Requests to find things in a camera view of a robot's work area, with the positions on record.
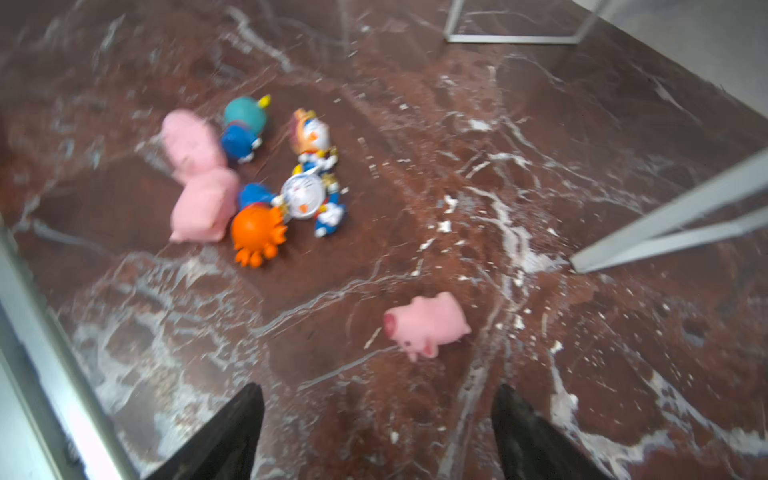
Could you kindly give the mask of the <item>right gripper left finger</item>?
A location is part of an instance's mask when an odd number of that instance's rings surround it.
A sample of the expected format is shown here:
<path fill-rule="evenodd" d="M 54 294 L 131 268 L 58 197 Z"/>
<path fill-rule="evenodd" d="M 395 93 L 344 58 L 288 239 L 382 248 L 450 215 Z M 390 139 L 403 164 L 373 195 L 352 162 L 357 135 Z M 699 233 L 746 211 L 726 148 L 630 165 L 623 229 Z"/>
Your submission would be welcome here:
<path fill-rule="evenodd" d="M 151 479 L 244 479 L 254 467 L 265 404 L 262 388 L 245 385 Z"/>

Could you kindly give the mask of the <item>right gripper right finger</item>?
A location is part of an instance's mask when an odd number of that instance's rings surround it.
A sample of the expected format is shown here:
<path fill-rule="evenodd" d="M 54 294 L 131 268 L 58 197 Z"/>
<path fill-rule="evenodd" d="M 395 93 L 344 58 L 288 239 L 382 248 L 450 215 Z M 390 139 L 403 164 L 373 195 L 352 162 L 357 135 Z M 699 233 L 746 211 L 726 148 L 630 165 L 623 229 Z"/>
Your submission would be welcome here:
<path fill-rule="evenodd" d="M 507 384 L 494 395 L 491 420 L 506 479 L 608 477 Z"/>

